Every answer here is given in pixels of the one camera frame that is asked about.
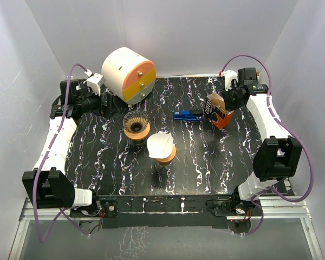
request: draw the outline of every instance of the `yellow stripe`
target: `yellow stripe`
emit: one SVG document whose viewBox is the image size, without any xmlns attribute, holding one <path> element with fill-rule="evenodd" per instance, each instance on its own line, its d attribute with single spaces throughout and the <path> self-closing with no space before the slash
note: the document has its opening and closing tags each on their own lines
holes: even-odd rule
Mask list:
<svg viewBox="0 0 325 260">
<path fill-rule="evenodd" d="M 145 89 L 145 87 L 152 83 L 155 80 L 156 76 L 157 75 L 155 74 L 154 68 L 142 78 L 138 79 L 135 83 L 133 83 L 130 87 L 123 91 L 124 100 L 128 101 L 132 97 L 136 96 L 138 92 L 142 91 L 143 89 Z"/>
</svg>

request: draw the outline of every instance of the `white cylindrical container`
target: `white cylindrical container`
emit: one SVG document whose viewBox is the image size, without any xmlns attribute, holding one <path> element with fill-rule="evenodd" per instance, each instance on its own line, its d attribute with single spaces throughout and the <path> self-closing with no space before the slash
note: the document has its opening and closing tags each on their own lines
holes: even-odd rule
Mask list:
<svg viewBox="0 0 325 260">
<path fill-rule="evenodd" d="M 156 78 L 154 63 L 126 47 L 107 56 L 101 74 L 105 86 L 129 105 L 144 99 L 153 90 Z"/>
</svg>

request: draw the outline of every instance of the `cardboard box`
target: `cardboard box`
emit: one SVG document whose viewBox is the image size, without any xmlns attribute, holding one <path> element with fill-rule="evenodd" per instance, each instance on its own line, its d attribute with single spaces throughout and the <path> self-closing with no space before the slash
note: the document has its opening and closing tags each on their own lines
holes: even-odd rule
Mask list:
<svg viewBox="0 0 325 260">
<path fill-rule="evenodd" d="M 204 114 L 212 120 L 216 127 L 222 129 L 229 124 L 233 111 L 225 110 L 224 99 L 213 92 L 207 96 Z"/>
</svg>

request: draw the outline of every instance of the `blue object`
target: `blue object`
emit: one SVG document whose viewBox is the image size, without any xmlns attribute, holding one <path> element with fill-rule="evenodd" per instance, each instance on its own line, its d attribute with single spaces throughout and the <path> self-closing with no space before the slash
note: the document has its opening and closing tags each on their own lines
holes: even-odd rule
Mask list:
<svg viewBox="0 0 325 260">
<path fill-rule="evenodd" d="M 173 112 L 173 120 L 202 121 L 202 119 L 203 119 L 203 112 L 202 110 L 198 110 L 198 109 Z"/>
</svg>

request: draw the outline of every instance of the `white backdrop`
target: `white backdrop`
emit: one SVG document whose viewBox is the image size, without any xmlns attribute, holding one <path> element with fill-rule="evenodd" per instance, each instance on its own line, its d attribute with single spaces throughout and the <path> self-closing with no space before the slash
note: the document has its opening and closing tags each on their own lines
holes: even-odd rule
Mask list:
<svg viewBox="0 0 325 260">
<path fill-rule="evenodd" d="M 25 0 L 66 74 L 127 46 L 158 75 L 218 73 L 236 54 L 266 60 L 297 0 Z M 231 66 L 253 65 L 235 61 Z"/>
<path fill-rule="evenodd" d="M 0 0 L 0 259 L 7 259 L 40 156 L 50 104 L 65 79 L 24 0 Z"/>
<path fill-rule="evenodd" d="M 325 0 L 299 1 L 266 64 L 282 121 L 304 140 L 314 158 L 315 185 L 307 204 L 325 257 Z M 305 193 L 305 158 L 292 184 L 299 194 Z"/>
</svg>

